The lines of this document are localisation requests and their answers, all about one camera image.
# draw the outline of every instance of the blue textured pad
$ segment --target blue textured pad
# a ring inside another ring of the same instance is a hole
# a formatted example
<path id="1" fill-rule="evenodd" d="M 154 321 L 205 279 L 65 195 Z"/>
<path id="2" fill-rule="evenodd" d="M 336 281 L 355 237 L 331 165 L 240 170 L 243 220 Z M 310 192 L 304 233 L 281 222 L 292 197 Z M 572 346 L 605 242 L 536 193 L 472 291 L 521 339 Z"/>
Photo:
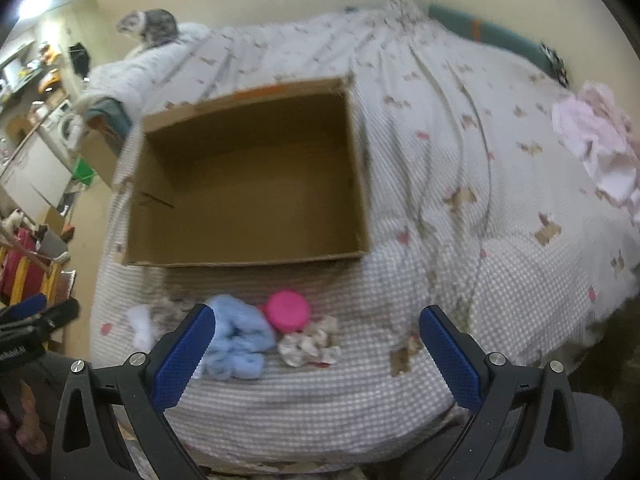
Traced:
<path id="1" fill-rule="evenodd" d="M 480 377 L 430 308 L 420 313 L 420 338 L 456 402 L 477 411 L 482 405 Z"/>
<path id="2" fill-rule="evenodd" d="M 6 316 L 12 321 L 20 321 L 22 319 L 35 316 L 37 313 L 45 310 L 46 307 L 47 297 L 44 294 L 36 294 L 21 303 L 17 303 L 9 307 L 9 311 L 6 313 Z"/>
<path id="3" fill-rule="evenodd" d="M 154 377 L 151 404 L 157 412 L 178 404 L 215 331 L 216 316 L 213 310 L 203 308 Z"/>

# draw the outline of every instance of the red cloth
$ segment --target red cloth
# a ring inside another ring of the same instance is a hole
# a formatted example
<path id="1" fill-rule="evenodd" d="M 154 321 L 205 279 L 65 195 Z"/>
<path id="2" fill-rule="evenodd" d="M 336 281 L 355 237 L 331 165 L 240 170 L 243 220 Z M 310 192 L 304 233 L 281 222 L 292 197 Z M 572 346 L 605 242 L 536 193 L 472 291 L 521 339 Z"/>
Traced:
<path id="1" fill-rule="evenodd" d="M 17 238 L 24 248 L 30 251 L 36 250 L 36 242 L 33 240 L 33 238 L 31 238 L 28 229 L 18 229 Z M 18 264 L 20 263 L 21 257 L 22 255 L 18 251 L 10 250 L 8 251 L 6 259 L 4 260 L 4 276 L 2 277 L 0 290 L 2 291 L 2 294 L 7 296 L 8 298 L 11 297 L 11 291 L 14 288 L 15 273 L 18 270 Z M 26 300 L 31 296 L 35 296 L 40 292 L 40 286 L 42 285 L 43 277 L 43 270 L 39 269 L 33 264 L 29 264 L 27 279 L 24 280 L 24 288 L 22 290 L 21 301 Z"/>

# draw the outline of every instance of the blue fluffy cloth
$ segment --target blue fluffy cloth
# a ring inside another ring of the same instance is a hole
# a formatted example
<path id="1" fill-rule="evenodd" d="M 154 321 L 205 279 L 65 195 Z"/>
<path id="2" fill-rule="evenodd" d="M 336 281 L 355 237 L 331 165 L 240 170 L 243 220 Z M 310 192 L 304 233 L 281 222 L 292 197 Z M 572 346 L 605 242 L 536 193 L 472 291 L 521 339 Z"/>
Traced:
<path id="1" fill-rule="evenodd" d="M 223 294 L 209 298 L 216 315 L 216 333 L 202 358 L 204 372 L 214 379 L 258 379 L 264 368 L 260 352 L 276 345 L 276 335 L 262 312 Z"/>

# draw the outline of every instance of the blue gripper pad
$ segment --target blue gripper pad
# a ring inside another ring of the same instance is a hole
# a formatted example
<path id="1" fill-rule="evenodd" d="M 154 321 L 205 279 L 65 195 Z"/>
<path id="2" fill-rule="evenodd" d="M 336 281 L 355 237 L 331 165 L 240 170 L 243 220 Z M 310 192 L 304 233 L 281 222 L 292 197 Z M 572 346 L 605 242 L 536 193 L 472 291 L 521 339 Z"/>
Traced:
<path id="1" fill-rule="evenodd" d="M 151 404 L 156 412 L 172 408 L 187 387 L 216 331 L 216 316 L 206 305 L 198 304 L 173 332 L 165 334 L 149 354 L 152 360 Z M 161 360 L 158 365 L 154 359 Z"/>
<path id="2" fill-rule="evenodd" d="M 420 313 L 420 338 L 456 402 L 476 412 L 482 405 L 482 391 L 488 377 L 482 349 L 471 336 L 461 334 L 437 306 L 427 307 Z"/>
<path id="3" fill-rule="evenodd" d="M 36 294 L 21 303 L 10 306 L 2 313 L 2 319 L 7 321 L 20 321 L 35 316 L 47 307 L 47 297 L 44 294 Z"/>

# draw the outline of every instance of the checkered fabric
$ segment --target checkered fabric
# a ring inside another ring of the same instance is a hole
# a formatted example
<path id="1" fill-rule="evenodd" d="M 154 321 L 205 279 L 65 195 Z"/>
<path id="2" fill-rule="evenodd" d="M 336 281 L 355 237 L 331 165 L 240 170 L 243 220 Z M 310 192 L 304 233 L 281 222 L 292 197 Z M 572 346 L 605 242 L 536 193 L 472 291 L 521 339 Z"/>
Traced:
<path id="1" fill-rule="evenodd" d="M 338 317 L 342 347 L 329 368 L 289 368 L 273 353 L 260 380 L 192 380 L 166 416 L 198 463 L 327 471 L 398 455 L 459 413 L 425 350 L 392 374 L 424 306 L 439 304 L 485 350 L 532 364 L 593 344 L 589 327 L 638 291 L 638 229 L 598 197 L 553 132 L 550 107 L 567 91 L 523 58 L 462 40 L 409 0 L 295 23 L 182 30 L 178 43 L 91 77 L 88 95 L 120 96 L 136 123 L 116 171 L 92 309 L 94 364 L 134 351 L 125 312 L 171 285 L 250 304 L 294 288 L 315 316 Z M 134 174 L 141 117 L 347 73 L 367 184 L 367 256 L 237 269 L 118 263 L 130 203 L 130 187 L 118 184 Z M 619 255 L 622 269 L 612 265 Z M 571 368 L 575 353 L 564 355 Z"/>

